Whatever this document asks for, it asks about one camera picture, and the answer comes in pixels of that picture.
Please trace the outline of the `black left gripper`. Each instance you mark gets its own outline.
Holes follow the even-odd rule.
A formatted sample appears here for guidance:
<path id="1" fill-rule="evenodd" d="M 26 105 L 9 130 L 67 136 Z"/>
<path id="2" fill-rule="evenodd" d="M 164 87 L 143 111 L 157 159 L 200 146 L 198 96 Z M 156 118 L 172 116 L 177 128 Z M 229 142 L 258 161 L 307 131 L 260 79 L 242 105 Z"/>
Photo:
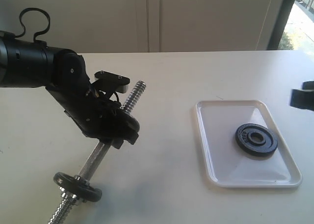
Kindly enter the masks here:
<path id="1" fill-rule="evenodd" d="M 92 83 L 50 85 L 46 90 L 86 137 L 113 139 L 111 146 L 115 149 L 120 149 L 124 141 L 132 145 L 137 141 L 139 134 L 122 119 L 121 104 L 110 99 L 115 92 L 97 90 Z"/>

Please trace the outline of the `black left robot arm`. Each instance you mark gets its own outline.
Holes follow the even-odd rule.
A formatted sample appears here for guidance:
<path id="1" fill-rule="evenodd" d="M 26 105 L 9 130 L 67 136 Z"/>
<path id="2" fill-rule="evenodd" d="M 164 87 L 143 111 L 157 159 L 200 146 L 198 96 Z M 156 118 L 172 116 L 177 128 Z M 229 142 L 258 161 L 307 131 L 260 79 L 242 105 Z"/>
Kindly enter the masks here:
<path id="1" fill-rule="evenodd" d="M 120 148 L 138 139 L 139 122 L 111 97 L 125 93 L 129 78 L 106 71 L 91 82 L 83 56 L 70 49 L 26 42 L 11 33 L 0 37 L 0 85 L 44 87 L 88 138 Z"/>

